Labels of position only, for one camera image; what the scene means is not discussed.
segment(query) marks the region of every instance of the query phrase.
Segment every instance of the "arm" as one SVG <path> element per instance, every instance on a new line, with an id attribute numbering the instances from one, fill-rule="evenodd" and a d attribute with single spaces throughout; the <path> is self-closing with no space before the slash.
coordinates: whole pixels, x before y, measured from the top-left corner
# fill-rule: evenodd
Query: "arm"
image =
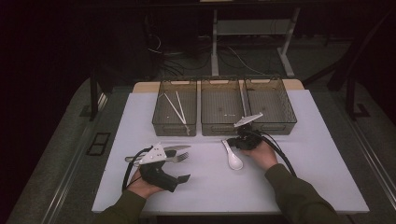
<path id="1" fill-rule="evenodd" d="M 119 200 L 99 214 L 93 224 L 137 224 L 146 199 L 159 191 L 162 189 L 144 181 L 137 170 Z"/>
<path id="2" fill-rule="evenodd" d="M 290 174 L 278 164 L 274 150 L 261 142 L 253 150 L 242 151 L 261 168 L 274 188 L 276 203 L 290 223 L 341 223 L 332 206 L 309 183 Z"/>

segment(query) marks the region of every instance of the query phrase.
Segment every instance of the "white utensil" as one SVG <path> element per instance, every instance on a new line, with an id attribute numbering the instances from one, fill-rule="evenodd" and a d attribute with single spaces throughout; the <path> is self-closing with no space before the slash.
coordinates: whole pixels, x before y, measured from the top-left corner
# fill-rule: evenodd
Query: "white utensil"
<path id="1" fill-rule="evenodd" d="M 227 149 L 227 154 L 228 154 L 228 164 L 230 165 L 231 169 L 233 170 L 240 170 L 242 167 L 244 167 L 244 163 L 242 163 L 241 159 L 239 159 L 235 154 L 233 154 L 233 151 L 230 148 L 230 145 L 228 145 L 227 140 L 221 140 L 223 145 L 225 146 L 225 149 Z"/>

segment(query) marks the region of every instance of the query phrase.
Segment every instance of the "metal mesh basket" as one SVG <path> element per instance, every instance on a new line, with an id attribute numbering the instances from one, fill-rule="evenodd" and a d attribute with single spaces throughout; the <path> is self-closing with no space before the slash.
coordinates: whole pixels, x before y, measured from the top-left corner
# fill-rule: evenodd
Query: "metal mesh basket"
<path id="1" fill-rule="evenodd" d="M 269 134 L 290 134 L 297 118 L 280 77 L 245 77 L 248 104 L 252 115 L 263 113 L 253 120 L 252 128 Z"/>
<path id="2" fill-rule="evenodd" d="M 183 114 L 186 124 L 181 120 Z M 195 136 L 196 119 L 196 77 L 165 77 L 160 84 L 152 118 L 155 133 L 158 136 Z"/>
<path id="3" fill-rule="evenodd" d="M 202 77 L 202 135 L 235 135 L 233 125 L 244 116 L 237 77 Z"/>

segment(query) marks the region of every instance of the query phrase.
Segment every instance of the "hand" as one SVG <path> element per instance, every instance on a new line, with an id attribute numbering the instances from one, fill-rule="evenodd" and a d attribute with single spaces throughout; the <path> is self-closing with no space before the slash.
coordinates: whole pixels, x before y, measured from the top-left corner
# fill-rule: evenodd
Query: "hand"
<path id="1" fill-rule="evenodd" d="M 142 175 L 140 174 L 139 169 L 134 173 L 131 178 L 131 182 L 127 187 L 127 190 L 147 199 L 154 193 L 163 191 L 162 188 L 157 187 L 155 185 L 151 185 L 142 179 Z"/>
<path id="2" fill-rule="evenodd" d="M 252 150 L 241 150 L 245 155 L 253 160 L 264 170 L 268 170 L 277 164 L 277 158 L 274 150 L 264 141 Z"/>

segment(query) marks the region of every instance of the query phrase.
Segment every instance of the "table leg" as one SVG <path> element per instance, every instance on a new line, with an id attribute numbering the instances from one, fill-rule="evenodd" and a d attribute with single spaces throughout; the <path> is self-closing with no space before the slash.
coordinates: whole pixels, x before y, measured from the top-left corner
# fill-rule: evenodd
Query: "table leg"
<path id="1" fill-rule="evenodd" d="M 213 11 L 213 34 L 212 34 L 212 76 L 219 75 L 219 62 L 218 62 L 218 11 Z"/>
<path id="2" fill-rule="evenodd" d="M 285 43 L 283 44 L 283 46 L 281 48 L 277 49 L 277 53 L 279 54 L 280 61 L 282 62 L 283 67 L 285 68 L 285 71 L 286 71 L 286 75 L 288 77 L 294 77 L 294 72 L 293 72 L 291 65 L 289 63 L 289 59 L 286 56 L 286 52 L 288 51 L 288 47 L 289 47 L 291 38 L 293 36 L 294 27 L 296 26 L 299 13 L 300 13 L 300 8 L 299 7 L 295 8 L 293 11 L 293 16 L 289 23 L 288 31 L 286 32 Z"/>

